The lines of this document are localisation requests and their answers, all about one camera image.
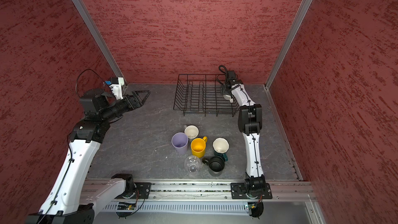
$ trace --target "red textured wall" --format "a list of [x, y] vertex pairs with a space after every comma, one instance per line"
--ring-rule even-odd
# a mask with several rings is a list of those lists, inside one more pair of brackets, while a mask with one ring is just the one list
[[398, 220], [398, 0], [313, 0], [271, 86], [328, 224]]
[[82, 116], [77, 75], [112, 72], [71, 0], [0, 0], [0, 13], [0, 222], [12, 224], [39, 210], [62, 166]]
[[264, 83], [301, 0], [83, 0], [128, 82], [225, 64]]

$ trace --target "aluminum frame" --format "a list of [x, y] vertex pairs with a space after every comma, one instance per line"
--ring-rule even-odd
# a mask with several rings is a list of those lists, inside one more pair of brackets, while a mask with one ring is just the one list
[[106, 58], [109, 63], [109, 66], [112, 68], [112, 71], [117, 77], [123, 77], [124, 81], [127, 84], [126, 78], [123, 76], [119, 66], [117, 65], [115, 59], [112, 56], [109, 48], [106, 46], [105, 40], [102, 38], [100, 31], [98, 30], [96, 24], [90, 16], [86, 6], [84, 5], [82, 0], [72, 0], [75, 5], [77, 11], [80, 13], [80, 16], [83, 18], [83, 21], [86, 23], [87, 28], [91, 32], [94, 40], [97, 42], [98, 47], [102, 51], [102, 54]]
[[300, 7], [298, 8], [298, 11], [296, 13], [296, 17], [293, 20], [293, 23], [289, 29], [289, 32], [287, 33], [285, 42], [282, 45], [281, 52], [279, 53], [278, 57], [276, 58], [274, 66], [272, 67], [271, 72], [269, 73], [269, 76], [267, 78], [267, 81], [266, 81], [267, 89], [270, 89], [271, 84], [272, 84], [273, 80], [275, 79], [275, 76], [276, 76], [279, 68], [281, 67], [283, 59], [285, 58], [285, 56], [290, 48], [290, 45], [292, 44], [293, 39], [295, 38], [296, 33], [300, 28], [301, 22], [304, 19], [305, 15], [308, 11], [308, 8], [311, 5], [311, 2], [312, 2], [312, 0], [302, 0], [301, 1]]
[[[108, 179], [86, 179], [80, 199], [84, 200], [102, 188]], [[203, 201], [203, 202], [247, 202], [247, 199], [232, 199], [231, 183], [242, 180], [158, 180], [136, 179], [135, 183], [152, 183], [147, 201]], [[305, 181], [269, 181], [272, 199], [263, 202], [316, 202], [317, 198], [311, 182]]]
[[305, 205], [312, 224], [326, 224], [318, 202], [306, 202]]

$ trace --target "mug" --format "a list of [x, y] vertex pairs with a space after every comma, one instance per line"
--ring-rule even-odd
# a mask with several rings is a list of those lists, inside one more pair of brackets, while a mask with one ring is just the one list
[[228, 161], [228, 157], [226, 156], [226, 152], [229, 149], [228, 141], [225, 138], [216, 138], [213, 142], [214, 155], [222, 157], [224, 161]]
[[195, 138], [191, 143], [192, 155], [199, 158], [203, 157], [206, 152], [207, 137]]
[[196, 173], [202, 166], [200, 159], [197, 156], [189, 156], [184, 161], [184, 167], [189, 173]]
[[209, 167], [209, 173], [213, 177], [218, 177], [222, 174], [222, 170], [225, 167], [224, 160], [219, 156], [214, 156], [210, 159], [204, 157], [202, 158], [202, 163]]
[[192, 142], [199, 135], [199, 129], [196, 126], [184, 126], [184, 133], [188, 136], [189, 140]]
[[184, 154], [188, 150], [188, 137], [183, 132], [178, 132], [172, 137], [172, 145], [180, 154]]

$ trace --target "clear glass cup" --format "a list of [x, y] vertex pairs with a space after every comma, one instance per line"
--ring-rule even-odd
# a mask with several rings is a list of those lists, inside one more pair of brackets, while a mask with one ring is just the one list
[[185, 159], [184, 167], [190, 173], [195, 173], [199, 171], [202, 166], [202, 162], [197, 156], [189, 156]]

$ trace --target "mounting plate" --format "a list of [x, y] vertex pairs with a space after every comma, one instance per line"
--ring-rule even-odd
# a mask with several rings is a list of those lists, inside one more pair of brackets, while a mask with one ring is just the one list
[[[135, 183], [136, 189], [138, 189], [139, 195], [138, 199], [148, 199], [149, 193], [150, 193], [150, 186], [152, 183]], [[123, 197], [116, 197], [115, 199], [123, 199], [127, 200], [126, 198]]]
[[[262, 192], [263, 199], [272, 199], [272, 192], [269, 183], [266, 183], [266, 191]], [[246, 195], [244, 183], [231, 183], [231, 196], [232, 199], [250, 199]]]

